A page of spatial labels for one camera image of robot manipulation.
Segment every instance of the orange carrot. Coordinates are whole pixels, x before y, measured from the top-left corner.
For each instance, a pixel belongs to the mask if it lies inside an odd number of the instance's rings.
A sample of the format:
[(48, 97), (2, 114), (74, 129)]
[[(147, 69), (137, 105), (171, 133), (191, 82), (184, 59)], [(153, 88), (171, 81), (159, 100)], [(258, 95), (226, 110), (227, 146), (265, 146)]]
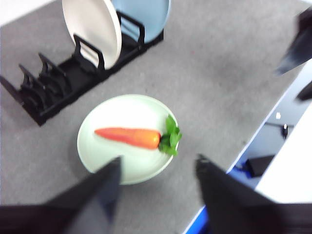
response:
[(101, 128), (94, 132), (109, 140), (120, 141), (146, 149), (157, 149), (160, 141), (159, 131), (150, 129)]

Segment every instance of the black object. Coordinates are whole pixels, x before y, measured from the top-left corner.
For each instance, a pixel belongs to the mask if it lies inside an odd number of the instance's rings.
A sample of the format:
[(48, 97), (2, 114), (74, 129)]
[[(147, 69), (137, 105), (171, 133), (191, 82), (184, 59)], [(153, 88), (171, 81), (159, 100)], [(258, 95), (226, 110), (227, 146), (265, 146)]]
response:
[[(39, 126), (88, 90), (108, 79), (111, 74), (120, 70), (137, 56), (145, 53), (151, 46), (163, 40), (162, 31), (153, 41), (144, 43), (144, 25), (124, 13), (117, 12), (117, 16), (120, 23), (121, 18), (125, 18), (138, 27), (140, 35), (138, 41), (135, 41), (131, 37), (122, 34), (120, 56), (111, 69), (105, 70), (105, 61), (100, 50), (78, 35), (74, 35), (75, 51), (69, 59), (61, 64), (55, 65), (46, 56), (39, 53), (42, 61), (42, 71), (38, 77), (35, 77), (20, 65), (19, 67), (24, 73), (24, 81), (19, 90), (4, 77), (0, 77), (0, 83)], [(81, 44), (86, 45), (97, 54), (99, 60), (97, 67), (81, 55)]]
[(42, 205), (0, 206), (1, 234), (111, 233), (120, 158)]
[(277, 124), (277, 123), (268, 123), (268, 122), (266, 122), (265, 125), (280, 127), (281, 128), (281, 135), (284, 139), (286, 139), (288, 137), (289, 128), (294, 127), (293, 125), (288, 125), (288, 124)]
[(283, 57), (277, 72), (281, 75), (312, 59), (312, 8), (298, 16), (298, 33)]
[(312, 233), (312, 204), (276, 204), (200, 155), (196, 175), (213, 234)]
[(251, 177), (262, 176), (273, 158), (274, 155), (249, 158), (245, 163), (246, 170), (250, 173)]
[(312, 98), (312, 82), (304, 87), (297, 96), (300, 101), (306, 101)]

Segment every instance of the white table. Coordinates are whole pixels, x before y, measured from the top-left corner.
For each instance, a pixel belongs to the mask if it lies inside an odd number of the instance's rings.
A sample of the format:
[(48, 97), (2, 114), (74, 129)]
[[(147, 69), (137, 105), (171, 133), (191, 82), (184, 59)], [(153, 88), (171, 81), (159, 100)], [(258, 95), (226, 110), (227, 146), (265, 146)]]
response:
[(312, 104), (255, 190), (279, 203), (312, 202)]

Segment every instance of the light blue plate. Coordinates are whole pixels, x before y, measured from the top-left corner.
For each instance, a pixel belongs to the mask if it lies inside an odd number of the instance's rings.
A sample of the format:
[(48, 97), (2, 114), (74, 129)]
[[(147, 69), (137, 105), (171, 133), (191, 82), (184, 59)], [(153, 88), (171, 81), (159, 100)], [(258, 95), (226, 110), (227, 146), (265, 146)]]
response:
[[(142, 23), (145, 27), (144, 42), (155, 39), (165, 27), (171, 0), (112, 0), (117, 11), (120, 11)], [(133, 39), (139, 37), (139, 29), (125, 19), (121, 20), (121, 31)]]

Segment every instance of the light green plate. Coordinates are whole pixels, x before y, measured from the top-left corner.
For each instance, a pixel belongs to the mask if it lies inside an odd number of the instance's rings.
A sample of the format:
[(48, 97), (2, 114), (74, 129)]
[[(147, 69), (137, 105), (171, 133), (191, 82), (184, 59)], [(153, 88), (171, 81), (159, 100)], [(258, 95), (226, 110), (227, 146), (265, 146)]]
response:
[(160, 101), (143, 95), (123, 95), (93, 109), (83, 121), (77, 138), (79, 157), (94, 173), (113, 158), (121, 156), (121, 184), (146, 181), (164, 170), (173, 156), (105, 139), (94, 133), (105, 127), (146, 128), (166, 132), (166, 118), (173, 113)]

